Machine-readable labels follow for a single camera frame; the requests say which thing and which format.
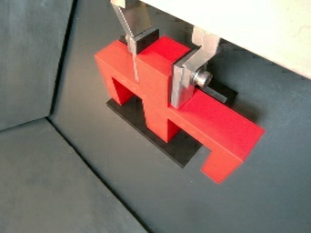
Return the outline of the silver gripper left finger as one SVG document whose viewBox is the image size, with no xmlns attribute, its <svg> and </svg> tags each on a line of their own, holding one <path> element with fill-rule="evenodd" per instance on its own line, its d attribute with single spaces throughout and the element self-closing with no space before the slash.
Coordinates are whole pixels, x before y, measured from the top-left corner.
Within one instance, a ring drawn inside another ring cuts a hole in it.
<svg viewBox="0 0 311 233">
<path fill-rule="evenodd" d="M 126 32 L 135 80 L 139 80 L 137 56 L 159 39 L 159 30 L 153 27 L 145 2 L 141 0 L 111 0 L 111 4 Z"/>
</svg>

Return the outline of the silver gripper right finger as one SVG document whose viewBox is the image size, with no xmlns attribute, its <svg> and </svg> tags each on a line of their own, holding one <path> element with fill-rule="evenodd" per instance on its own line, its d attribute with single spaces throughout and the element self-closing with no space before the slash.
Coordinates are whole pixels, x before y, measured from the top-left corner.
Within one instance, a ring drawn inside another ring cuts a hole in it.
<svg viewBox="0 0 311 233">
<path fill-rule="evenodd" d="M 207 30 L 194 27 L 193 43 L 197 49 L 189 52 L 173 66 L 170 104 L 179 109 L 191 99 L 195 86 L 206 87 L 213 79 L 206 64 L 217 55 L 222 38 Z"/>
</svg>

